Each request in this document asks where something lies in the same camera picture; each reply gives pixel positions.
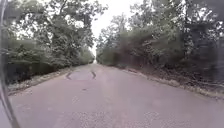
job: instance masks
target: asphalt road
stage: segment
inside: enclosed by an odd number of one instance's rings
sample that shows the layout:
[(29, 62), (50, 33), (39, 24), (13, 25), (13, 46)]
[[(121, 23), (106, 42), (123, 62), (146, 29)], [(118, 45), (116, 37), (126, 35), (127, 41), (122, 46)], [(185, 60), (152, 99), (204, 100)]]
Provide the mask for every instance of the asphalt road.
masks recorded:
[(21, 128), (224, 127), (222, 101), (96, 64), (10, 98)]

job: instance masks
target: paved road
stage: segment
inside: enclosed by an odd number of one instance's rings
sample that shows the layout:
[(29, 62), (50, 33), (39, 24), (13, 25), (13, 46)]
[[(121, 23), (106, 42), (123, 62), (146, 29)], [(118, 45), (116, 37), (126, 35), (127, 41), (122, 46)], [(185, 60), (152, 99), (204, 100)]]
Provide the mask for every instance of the paved road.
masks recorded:
[[(22, 128), (224, 127), (221, 101), (96, 64), (29, 88), (11, 101)], [(2, 107), (0, 127), (9, 128)]]

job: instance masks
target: gravel edge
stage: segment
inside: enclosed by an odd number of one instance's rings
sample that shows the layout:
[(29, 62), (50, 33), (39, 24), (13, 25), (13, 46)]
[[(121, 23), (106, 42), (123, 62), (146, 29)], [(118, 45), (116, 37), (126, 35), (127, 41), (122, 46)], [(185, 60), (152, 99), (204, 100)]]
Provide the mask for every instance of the gravel edge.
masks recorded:
[(8, 86), (8, 94), (14, 95), (14, 94), (19, 93), (27, 88), (38, 85), (40, 83), (43, 83), (43, 82), (53, 79), (55, 77), (58, 77), (58, 76), (61, 76), (61, 75), (67, 74), (67, 73), (71, 73), (72, 71), (75, 70), (75, 68), (76, 67), (60, 69), (56, 72), (52, 72), (52, 73), (49, 73), (46, 75), (35, 76), (35, 77), (31, 78), (30, 80), (26, 80), (21, 83), (11, 84)]
[(143, 74), (141, 71), (138, 71), (138, 70), (135, 70), (132, 68), (126, 68), (124, 70), (127, 72), (131, 72), (133, 74), (141, 75), (141, 76), (147, 78), (148, 80), (156, 81), (156, 82), (166, 84), (166, 85), (176, 87), (176, 88), (182, 88), (182, 89), (185, 89), (185, 90), (188, 90), (188, 91), (191, 91), (194, 93), (198, 93), (203, 96), (210, 97), (210, 98), (213, 98), (216, 100), (224, 100), (224, 93), (221, 93), (221, 92), (204, 89), (204, 88), (197, 87), (197, 86), (182, 85), (179, 82), (177, 82), (176, 80), (166, 80), (166, 79), (162, 79), (162, 78), (157, 78), (157, 77), (154, 77), (149, 74)]

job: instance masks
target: overcast sky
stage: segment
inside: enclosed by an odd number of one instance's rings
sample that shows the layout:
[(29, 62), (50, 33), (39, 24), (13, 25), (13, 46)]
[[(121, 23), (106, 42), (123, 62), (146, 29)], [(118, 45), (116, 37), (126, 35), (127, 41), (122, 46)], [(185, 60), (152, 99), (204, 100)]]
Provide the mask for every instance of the overcast sky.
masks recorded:
[[(110, 24), (113, 16), (120, 15), (124, 13), (125, 15), (130, 15), (130, 5), (134, 3), (141, 2), (142, 0), (98, 0), (99, 3), (103, 5), (108, 5), (109, 9), (105, 13), (98, 17), (97, 21), (92, 24), (92, 30), (95, 37), (99, 36), (101, 29), (107, 27)], [(92, 48), (94, 55), (96, 51), (96, 44)]]

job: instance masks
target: foliage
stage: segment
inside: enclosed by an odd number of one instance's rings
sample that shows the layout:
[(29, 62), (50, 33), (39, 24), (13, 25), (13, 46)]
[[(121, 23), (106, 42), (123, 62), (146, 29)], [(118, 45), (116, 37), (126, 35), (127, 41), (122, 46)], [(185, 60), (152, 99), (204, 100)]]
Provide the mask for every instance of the foliage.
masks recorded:
[(223, 25), (205, 3), (143, 0), (131, 6), (131, 12), (130, 18), (114, 17), (102, 30), (98, 62), (151, 66), (214, 80)]
[(91, 23), (107, 9), (98, 1), (9, 1), (1, 49), (8, 83), (93, 60)]

